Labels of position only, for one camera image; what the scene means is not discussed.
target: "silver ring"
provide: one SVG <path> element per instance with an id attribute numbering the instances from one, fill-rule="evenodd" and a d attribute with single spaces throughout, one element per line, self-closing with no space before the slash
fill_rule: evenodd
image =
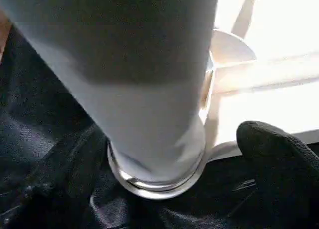
<path id="1" fill-rule="evenodd" d="M 130 176 L 119 167 L 110 146 L 108 146 L 108 160 L 113 175 L 125 189 L 143 198 L 163 200 L 184 193 L 197 182 L 209 158 L 207 151 L 207 147 L 205 147 L 199 158 L 199 163 L 195 164 L 195 168 L 182 179 L 173 183 L 150 184 Z"/>

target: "white surface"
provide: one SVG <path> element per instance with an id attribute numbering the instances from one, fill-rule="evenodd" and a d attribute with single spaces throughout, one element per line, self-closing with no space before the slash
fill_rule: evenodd
<path id="1" fill-rule="evenodd" d="M 319 104 L 314 82 L 254 91 L 215 94 L 209 120 L 212 159 L 240 155 L 236 129 L 246 120 L 257 120 L 295 134 L 304 143 L 319 141 Z"/>
<path id="2" fill-rule="evenodd" d="M 231 32 L 245 0 L 218 0 L 215 27 Z"/>
<path id="3" fill-rule="evenodd" d="M 319 49 L 318 0 L 255 0 L 245 41 L 258 59 Z"/>

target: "white pipe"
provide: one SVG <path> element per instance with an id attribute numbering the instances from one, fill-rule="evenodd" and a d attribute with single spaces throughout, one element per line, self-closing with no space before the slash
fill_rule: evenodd
<path id="1" fill-rule="evenodd" d="M 0 0 L 139 180 L 181 177 L 205 147 L 200 92 L 217 0 Z"/>

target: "black cloth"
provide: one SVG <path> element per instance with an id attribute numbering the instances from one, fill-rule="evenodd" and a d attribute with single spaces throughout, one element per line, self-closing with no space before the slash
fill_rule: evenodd
<path id="1" fill-rule="evenodd" d="M 257 121 L 242 123 L 237 143 L 253 168 L 257 187 L 274 223 L 309 228 L 319 223 L 319 158 L 296 137 Z"/>
<path id="2" fill-rule="evenodd" d="M 107 144 L 13 28 L 0 66 L 0 228 L 276 226 L 243 157 L 210 162 L 189 191 L 152 201 L 131 194 L 116 181 Z"/>

